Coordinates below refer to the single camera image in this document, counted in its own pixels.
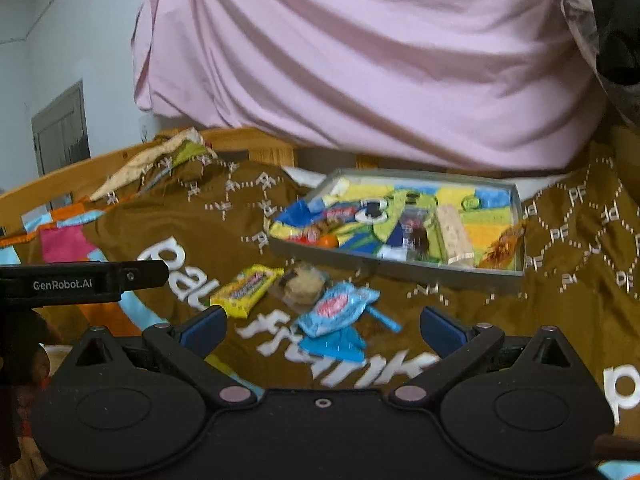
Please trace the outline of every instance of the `wooden bed frame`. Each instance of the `wooden bed frame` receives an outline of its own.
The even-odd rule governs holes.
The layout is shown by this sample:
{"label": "wooden bed frame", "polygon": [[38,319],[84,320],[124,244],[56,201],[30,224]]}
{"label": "wooden bed frame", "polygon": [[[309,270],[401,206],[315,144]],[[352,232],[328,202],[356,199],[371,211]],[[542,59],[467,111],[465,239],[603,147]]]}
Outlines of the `wooden bed frame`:
{"label": "wooden bed frame", "polygon": [[[184,128],[164,130],[158,137],[172,136],[183,130]],[[297,165],[295,145],[276,139],[256,128],[203,130],[200,131],[200,135],[218,153],[248,152],[249,160],[276,166]],[[0,227],[6,234],[11,233],[23,226],[23,215],[55,198],[70,194],[75,201],[91,194],[131,157],[158,142],[161,141],[152,140],[83,160],[1,195]],[[378,160],[373,156],[356,156],[357,168],[377,166]]]}

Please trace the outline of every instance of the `brown blanket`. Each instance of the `brown blanket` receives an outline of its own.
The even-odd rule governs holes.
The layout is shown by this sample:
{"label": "brown blanket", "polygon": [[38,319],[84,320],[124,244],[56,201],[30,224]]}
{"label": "brown blanket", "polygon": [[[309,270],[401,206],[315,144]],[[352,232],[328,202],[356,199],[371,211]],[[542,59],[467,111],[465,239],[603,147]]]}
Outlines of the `brown blanket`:
{"label": "brown blanket", "polygon": [[[67,245],[86,243],[86,254],[99,248],[109,261],[163,258],[171,269],[168,285],[137,293],[147,314],[179,323],[207,304],[217,284],[228,282],[241,269],[254,263],[285,263],[271,253],[264,224],[305,190],[282,170],[193,157],[147,192],[127,200],[161,171],[158,160],[138,181],[96,203],[92,207],[103,208],[107,202],[112,207],[82,225],[79,238],[75,232],[79,241],[66,239]],[[529,257],[519,298],[451,292],[438,289],[436,283],[418,286],[331,270],[336,279],[351,277],[380,290],[376,306],[403,326],[395,335],[369,316],[357,322],[367,341],[366,364],[303,352],[298,347],[300,334],[290,327],[295,314],[271,297],[264,298],[249,319],[230,320],[226,340],[210,361],[263,388],[388,390],[436,361],[418,330],[425,304],[469,324],[490,321],[514,335],[531,335],[542,324],[554,324],[604,388],[618,432],[640,436],[640,310],[634,288],[640,209],[617,178],[608,149],[594,145],[588,167],[538,193],[526,210]],[[40,232],[32,241],[15,245],[20,260],[43,261],[52,243],[47,237]],[[43,312],[69,342],[86,329],[91,316],[85,306]],[[129,331],[134,331],[130,316],[129,321]],[[123,321],[120,326],[127,332],[125,325]]]}

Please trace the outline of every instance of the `wall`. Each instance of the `wall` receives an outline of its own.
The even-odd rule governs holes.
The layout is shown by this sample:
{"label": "wall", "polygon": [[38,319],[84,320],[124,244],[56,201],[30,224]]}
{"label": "wall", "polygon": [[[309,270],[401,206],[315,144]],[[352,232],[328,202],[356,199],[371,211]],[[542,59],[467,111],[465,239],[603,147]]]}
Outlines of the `wall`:
{"label": "wall", "polygon": [[92,156],[140,142],[129,42],[141,2],[34,0],[31,114],[82,80]]}
{"label": "wall", "polygon": [[31,133],[30,61],[25,36],[33,0],[0,0],[0,189],[38,177]]}

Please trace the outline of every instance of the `gray door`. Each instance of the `gray door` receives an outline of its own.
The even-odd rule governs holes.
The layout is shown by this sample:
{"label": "gray door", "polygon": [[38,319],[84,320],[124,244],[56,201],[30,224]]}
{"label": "gray door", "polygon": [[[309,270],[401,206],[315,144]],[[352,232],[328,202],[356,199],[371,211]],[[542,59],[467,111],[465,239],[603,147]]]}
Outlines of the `gray door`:
{"label": "gray door", "polygon": [[[43,176],[69,164],[85,160],[89,153],[86,135],[82,82],[71,87],[32,120],[33,147],[38,172]],[[47,208],[70,203],[69,195],[52,200]]]}

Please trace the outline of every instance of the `pink fabric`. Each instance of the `pink fabric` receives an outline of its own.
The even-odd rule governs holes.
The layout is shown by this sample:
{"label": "pink fabric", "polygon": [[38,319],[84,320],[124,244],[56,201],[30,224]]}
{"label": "pink fabric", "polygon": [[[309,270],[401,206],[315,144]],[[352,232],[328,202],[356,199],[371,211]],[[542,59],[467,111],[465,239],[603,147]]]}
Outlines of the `pink fabric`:
{"label": "pink fabric", "polygon": [[46,264],[84,262],[96,247],[89,243],[81,225],[42,229],[40,231],[42,259]]}
{"label": "pink fabric", "polygon": [[136,103],[428,164],[555,169],[606,98],[551,0],[145,0]]}

